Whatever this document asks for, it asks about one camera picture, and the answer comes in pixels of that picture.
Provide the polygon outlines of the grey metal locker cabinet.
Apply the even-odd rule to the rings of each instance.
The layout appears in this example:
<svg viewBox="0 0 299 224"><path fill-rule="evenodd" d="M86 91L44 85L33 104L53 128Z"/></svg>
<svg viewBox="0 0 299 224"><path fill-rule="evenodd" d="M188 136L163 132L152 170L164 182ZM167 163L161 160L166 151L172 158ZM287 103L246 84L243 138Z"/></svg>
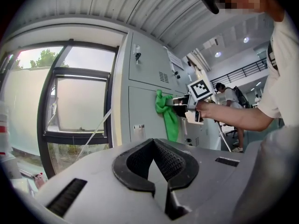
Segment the grey metal locker cabinet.
<svg viewBox="0 0 299 224"><path fill-rule="evenodd" d="M202 78L197 68L182 61L184 70L172 64L167 50L156 41L129 31L123 38L114 67L112 87L112 144L132 142L129 125L129 87L161 90L162 95L181 97L191 82Z"/></svg>

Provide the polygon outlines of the grey metal cabinet door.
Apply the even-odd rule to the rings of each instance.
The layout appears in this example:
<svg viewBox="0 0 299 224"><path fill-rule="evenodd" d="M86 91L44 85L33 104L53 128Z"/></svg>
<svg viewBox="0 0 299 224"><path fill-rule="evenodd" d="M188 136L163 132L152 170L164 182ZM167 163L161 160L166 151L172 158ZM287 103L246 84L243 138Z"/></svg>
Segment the grey metal cabinet door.
<svg viewBox="0 0 299 224"><path fill-rule="evenodd" d="M134 126L144 125L145 138L167 139L163 115L156 112L156 91L129 87L129 125L134 141Z"/></svg>

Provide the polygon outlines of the black metal railing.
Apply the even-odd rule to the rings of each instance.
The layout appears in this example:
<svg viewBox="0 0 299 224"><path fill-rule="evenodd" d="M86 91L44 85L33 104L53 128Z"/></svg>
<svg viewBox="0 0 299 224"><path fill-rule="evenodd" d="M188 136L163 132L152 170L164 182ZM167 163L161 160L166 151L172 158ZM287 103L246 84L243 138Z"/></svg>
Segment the black metal railing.
<svg viewBox="0 0 299 224"><path fill-rule="evenodd" d="M211 80L211 83L213 86L216 86L217 83L229 84L243 79L245 77L251 76L255 73L261 72L265 69L267 69L266 58L258 60L237 70L234 70L216 79L213 79Z"/></svg>

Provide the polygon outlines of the white paper notice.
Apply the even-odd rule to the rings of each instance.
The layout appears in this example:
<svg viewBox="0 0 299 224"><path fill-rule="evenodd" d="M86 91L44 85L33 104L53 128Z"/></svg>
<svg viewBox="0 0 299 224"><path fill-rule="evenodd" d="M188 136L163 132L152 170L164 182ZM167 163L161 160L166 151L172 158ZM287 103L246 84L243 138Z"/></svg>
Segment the white paper notice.
<svg viewBox="0 0 299 224"><path fill-rule="evenodd" d="M168 58L170 60L170 62L174 65L176 65L177 67L179 67L180 69L184 70L183 64L182 64L182 60L179 59L177 56L175 56L172 52L170 52L169 50L167 51L168 54Z"/></svg>

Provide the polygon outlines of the green cloth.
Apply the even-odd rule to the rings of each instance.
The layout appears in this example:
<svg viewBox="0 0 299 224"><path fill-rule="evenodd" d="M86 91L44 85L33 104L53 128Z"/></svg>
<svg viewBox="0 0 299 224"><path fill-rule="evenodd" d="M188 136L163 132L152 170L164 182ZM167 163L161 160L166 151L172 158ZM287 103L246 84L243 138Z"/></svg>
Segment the green cloth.
<svg viewBox="0 0 299 224"><path fill-rule="evenodd" d="M172 107L167 106L166 102L172 100L172 95L162 95L161 90L156 91L155 110L164 118L167 139L176 142L178 139L178 118Z"/></svg>

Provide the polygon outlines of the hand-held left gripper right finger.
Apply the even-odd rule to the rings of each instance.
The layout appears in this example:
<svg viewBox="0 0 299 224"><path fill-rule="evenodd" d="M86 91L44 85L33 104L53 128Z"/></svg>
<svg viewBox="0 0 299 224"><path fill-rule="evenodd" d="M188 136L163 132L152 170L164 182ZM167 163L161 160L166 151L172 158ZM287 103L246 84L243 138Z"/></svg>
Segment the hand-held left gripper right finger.
<svg viewBox="0 0 299 224"><path fill-rule="evenodd" d="M154 161L168 183L168 190L187 188L199 172L197 160L162 140L153 141Z"/></svg>

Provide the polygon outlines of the person's white shirt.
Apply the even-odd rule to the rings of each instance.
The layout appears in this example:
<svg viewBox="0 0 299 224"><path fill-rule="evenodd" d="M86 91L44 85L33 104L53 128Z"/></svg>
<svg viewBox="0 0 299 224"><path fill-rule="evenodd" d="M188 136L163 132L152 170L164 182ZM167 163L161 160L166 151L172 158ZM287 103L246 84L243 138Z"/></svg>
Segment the person's white shirt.
<svg viewBox="0 0 299 224"><path fill-rule="evenodd" d="M287 12L274 22L267 48L268 77L258 109L286 126L299 126L299 36Z"/></svg>

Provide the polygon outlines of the white plastic jug red label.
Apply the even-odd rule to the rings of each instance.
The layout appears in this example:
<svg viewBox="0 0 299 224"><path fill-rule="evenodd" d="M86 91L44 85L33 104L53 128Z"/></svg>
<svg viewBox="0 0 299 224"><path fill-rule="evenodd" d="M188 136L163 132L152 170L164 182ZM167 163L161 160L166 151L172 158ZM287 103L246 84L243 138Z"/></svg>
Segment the white plastic jug red label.
<svg viewBox="0 0 299 224"><path fill-rule="evenodd" d="M8 155L11 151L8 131L8 108L0 100L0 155Z"/></svg>

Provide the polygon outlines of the white ceiling air vent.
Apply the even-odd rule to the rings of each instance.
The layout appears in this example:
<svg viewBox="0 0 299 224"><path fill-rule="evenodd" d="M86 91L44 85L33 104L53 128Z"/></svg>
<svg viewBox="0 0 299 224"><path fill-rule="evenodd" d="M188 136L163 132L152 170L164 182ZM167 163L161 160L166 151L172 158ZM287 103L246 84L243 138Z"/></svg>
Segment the white ceiling air vent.
<svg viewBox="0 0 299 224"><path fill-rule="evenodd" d="M211 47L215 47L215 46L218 46L218 45L219 45L218 40L215 37L211 38L208 41L206 41L205 43L203 43L204 49L209 49Z"/></svg>

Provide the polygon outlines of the person's right forearm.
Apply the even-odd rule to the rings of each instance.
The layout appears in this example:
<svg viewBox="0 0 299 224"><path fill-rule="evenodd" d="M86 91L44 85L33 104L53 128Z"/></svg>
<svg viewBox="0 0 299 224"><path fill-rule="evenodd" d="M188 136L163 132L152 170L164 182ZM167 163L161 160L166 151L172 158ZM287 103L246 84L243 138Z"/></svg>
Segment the person's right forearm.
<svg viewBox="0 0 299 224"><path fill-rule="evenodd" d="M206 117L248 131L263 131L274 120L258 108L238 109L208 103Z"/></svg>

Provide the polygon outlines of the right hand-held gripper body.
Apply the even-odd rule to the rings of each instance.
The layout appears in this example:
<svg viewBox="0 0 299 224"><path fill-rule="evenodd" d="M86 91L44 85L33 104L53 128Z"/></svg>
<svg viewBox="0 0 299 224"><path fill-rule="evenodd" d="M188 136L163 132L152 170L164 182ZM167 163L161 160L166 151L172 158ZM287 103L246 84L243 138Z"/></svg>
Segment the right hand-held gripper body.
<svg viewBox="0 0 299 224"><path fill-rule="evenodd" d="M188 93L182 97L168 99L166 106L172 107L174 112L188 123L203 125L203 119L196 110L197 103L212 96L211 90L203 79L197 80L187 86Z"/></svg>

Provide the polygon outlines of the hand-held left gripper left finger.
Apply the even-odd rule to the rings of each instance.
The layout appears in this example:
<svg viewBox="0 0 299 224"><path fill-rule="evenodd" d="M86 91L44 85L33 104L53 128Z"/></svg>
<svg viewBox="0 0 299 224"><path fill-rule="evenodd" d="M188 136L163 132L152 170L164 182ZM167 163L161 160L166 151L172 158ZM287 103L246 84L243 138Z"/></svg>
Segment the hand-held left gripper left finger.
<svg viewBox="0 0 299 224"><path fill-rule="evenodd" d="M112 164L114 176L129 190L149 192L154 196L155 185L148 180L154 153L155 142L153 139L148 139L121 153Z"/></svg>

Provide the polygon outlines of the person's right hand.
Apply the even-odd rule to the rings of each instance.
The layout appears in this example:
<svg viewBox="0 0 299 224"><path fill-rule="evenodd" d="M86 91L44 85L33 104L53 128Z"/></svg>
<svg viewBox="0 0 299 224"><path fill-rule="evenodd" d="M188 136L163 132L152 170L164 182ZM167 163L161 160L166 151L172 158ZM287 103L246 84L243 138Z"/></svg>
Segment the person's right hand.
<svg viewBox="0 0 299 224"><path fill-rule="evenodd" d="M211 103L206 101L198 101L196 104L196 111L199 112L200 119L203 118L211 118L211 111L210 111Z"/></svg>

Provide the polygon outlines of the black framed window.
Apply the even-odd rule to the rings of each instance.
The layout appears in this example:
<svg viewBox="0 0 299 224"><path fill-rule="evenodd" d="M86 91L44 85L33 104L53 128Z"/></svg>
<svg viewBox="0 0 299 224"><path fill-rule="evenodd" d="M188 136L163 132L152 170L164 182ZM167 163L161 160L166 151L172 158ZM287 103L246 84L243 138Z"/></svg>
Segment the black framed window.
<svg viewBox="0 0 299 224"><path fill-rule="evenodd" d="M9 144L23 176L52 177L111 148L118 47L68 40L17 49L0 67Z"/></svg>

